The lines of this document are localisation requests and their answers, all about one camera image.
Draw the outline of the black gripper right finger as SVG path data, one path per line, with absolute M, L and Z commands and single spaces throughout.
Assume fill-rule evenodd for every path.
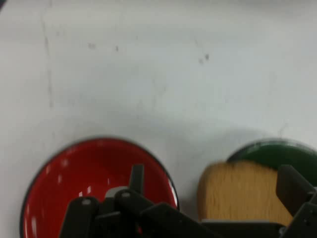
M 317 190 L 291 165 L 278 169 L 276 195 L 293 220 L 281 232 L 282 238 L 317 236 Z

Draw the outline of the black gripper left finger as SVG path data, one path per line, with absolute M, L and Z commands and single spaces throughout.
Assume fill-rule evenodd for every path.
M 144 166 L 131 169 L 129 186 L 99 203 L 92 197 L 72 200 L 61 238 L 216 238 L 218 235 L 167 203 L 143 196 Z

